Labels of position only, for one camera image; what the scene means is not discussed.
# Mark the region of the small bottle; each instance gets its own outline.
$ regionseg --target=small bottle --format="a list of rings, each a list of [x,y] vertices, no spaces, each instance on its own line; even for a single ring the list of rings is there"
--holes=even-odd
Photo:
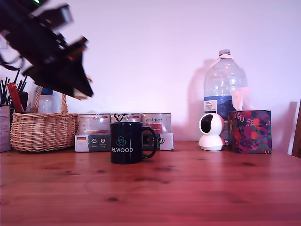
[[[43,88],[39,100],[38,113],[57,113],[57,103],[53,90]]]
[[[219,61],[204,81],[204,113],[217,113],[225,120],[222,137],[228,145],[228,112],[234,111],[232,91],[247,86],[245,72],[231,58],[230,50],[219,52]]]

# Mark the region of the bottle label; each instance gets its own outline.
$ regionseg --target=bottle label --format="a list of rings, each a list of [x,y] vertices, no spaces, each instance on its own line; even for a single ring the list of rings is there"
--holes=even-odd
[[[206,100],[204,98],[204,113],[216,113],[217,100]]]
[[[217,113],[224,120],[228,118],[228,112],[235,111],[232,104],[232,96],[214,96],[204,98],[204,113]]]

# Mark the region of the paper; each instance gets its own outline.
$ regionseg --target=paper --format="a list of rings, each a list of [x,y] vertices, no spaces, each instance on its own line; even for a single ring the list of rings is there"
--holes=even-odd
[[[232,104],[237,111],[254,110],[252,93],[249,87],[238,88],[232,92]]]

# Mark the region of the floral tissue box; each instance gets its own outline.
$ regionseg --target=floral tissue box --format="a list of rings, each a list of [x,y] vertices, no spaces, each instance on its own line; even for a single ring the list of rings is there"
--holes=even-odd
[[[228,127],[234,152],[272,153],[271,111],[229,112]]]

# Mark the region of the flag sticker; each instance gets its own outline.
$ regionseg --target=flag sticker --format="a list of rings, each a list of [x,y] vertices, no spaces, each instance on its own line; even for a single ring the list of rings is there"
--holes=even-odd
[[[77,137],[77,141],[85,142],[87,140],[86,137]]]

